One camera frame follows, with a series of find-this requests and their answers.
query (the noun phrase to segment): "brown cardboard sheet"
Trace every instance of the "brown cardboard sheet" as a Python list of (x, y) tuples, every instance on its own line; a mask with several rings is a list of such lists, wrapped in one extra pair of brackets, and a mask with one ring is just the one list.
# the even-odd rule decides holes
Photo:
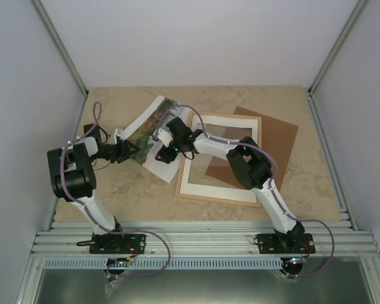
[[(297, 136), (298, 126), (240, 106), (236, 107), (234, 114), (262, 118), (262, 149), (272, 155), (279, 166), (279, 172), (275, 177), (275, 184), (280, 190), (284, 175), (286, 174), (291, 150)], [(237, 138), (237, 133), (239, 133), (238, 138), (244, 137), (244, 131), (237, 128), (227, 128), (223, 137)], [(226, 160), (214, 157), (205, 174), (227, 184), (243, 188), (237, 182)]]

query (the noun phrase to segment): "gray floor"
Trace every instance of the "gray floor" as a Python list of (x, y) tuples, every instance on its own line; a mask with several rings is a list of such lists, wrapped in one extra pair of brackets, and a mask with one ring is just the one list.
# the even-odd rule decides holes
[[(322, 262), (313, 258), (304, 271)], [(108, 298), (106, 283), (99, 270), (46, 270), (37, 303), (373, 303), (361, 264), (339, 258), (321, 274), (298, 281), (279, 271), (170, 270), (121, 279)]]

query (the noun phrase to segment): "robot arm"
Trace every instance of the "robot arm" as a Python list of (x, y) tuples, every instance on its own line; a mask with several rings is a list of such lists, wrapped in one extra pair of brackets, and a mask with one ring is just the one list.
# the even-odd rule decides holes
[[(85, 125), (85, 133), (92, 125)], [(63, 149), (67, 149), (65, 157), (65, 184), (69, 193), (84, 205), (71, 201), (65, 194), (60, 177), (60, 158)], [(122, 129), (116, 129), (108, 139), (108, 144), (101, 141), (99, 127), (79, 142), (68, 148), (59, 148), (47, 152), (49, 173), (54, 194), (58, 198), (75, 205), (92, 224), (91, 253), (121, 253), (125, 248), (122, 235), (109, 234), (100, 227), (100, 223), (109, 231), (121, 231), (121, 227), (114, 216), (105, 208), (103, 202), (96, 195), (96, 176), (91, 165), (93, 160), (104, 159), (111, 163), (121, 163), (137, 153), (139, 148), (125, 140)]]
[[(170, 132), (158, 130), (157, 138), (163, 142), (163, 147), (156, 156), (157, 160), (170, 163), (178, 153), (192, 153), (193, 156), (209, 154), (228, 160), (240, 185), (253, 191), (262, 202), (273, 223), (275, 234), (257, 236), (258, 244), (262, 245), (261, 253), (264, 251), (264, 244), (269, 250), (280, 251), (271, 253), (290, 253), (300, 249), (302, 241), (309, 243), (312, 240), (310, 234), (304, 233), (301, 222), (291, 218), (296, 217), (286, 206), (274, 181), (269, 182), (272, 177), (271, 163), (264, 154), (240, 144), (232, 144), (230, 139), (214, 137), (215, 140), (212, 140), (209, 134), (206, 136), (199, 129), (193, 132), (178, 117), (171, 120), (167, 127)], [(257, 147), (250, 137), (239, 142)], [(250, 160), (247, 161), (245, 156), (250, 156)], [(311, 247), (311, 252), (315, 252), (314, 246)]]

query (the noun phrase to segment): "white panel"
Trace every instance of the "white panel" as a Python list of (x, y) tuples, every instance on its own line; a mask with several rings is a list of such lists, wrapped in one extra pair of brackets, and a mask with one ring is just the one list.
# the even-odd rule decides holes
[(43, 0), (87, 87), (308, 87), (357, 0)]
[(82, 97), (29, 1), (0, 1), (0, 303), (14, 303), (54, 195), (46, 151), (73, 132)]
[(358, 225), (380, 246), (380, 0), (370, 1), (316, 95)]

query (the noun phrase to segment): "beige table surface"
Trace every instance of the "beige table surface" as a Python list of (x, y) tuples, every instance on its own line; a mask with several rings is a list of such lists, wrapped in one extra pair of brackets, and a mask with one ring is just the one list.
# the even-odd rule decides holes
[[(305, 91), (298, 86), (95, 88), (90, 90), (85, 105), (81, 133), (83, 125), (93, 121), (95, 101), (103, 104), (100, 125), (111, 132), (116, 127), (128, 126), (159, 94), (199, 111), (232, 113), (236, 106), (242, 106), (298, 125), (282, 197), (290, 210), (303, 219), (340, 219)], [(105, 164), (99, 160), (95, 168)], [(133, 160), (111, 164), (96, 171), (96, 177), (99, 196), (120, 221), (269, 220), (263, 207), (174, 198), (176, 177), (168, 184)], [(60, 200), (55, 220), (85, 221), (85, 218), (76, 207)]]

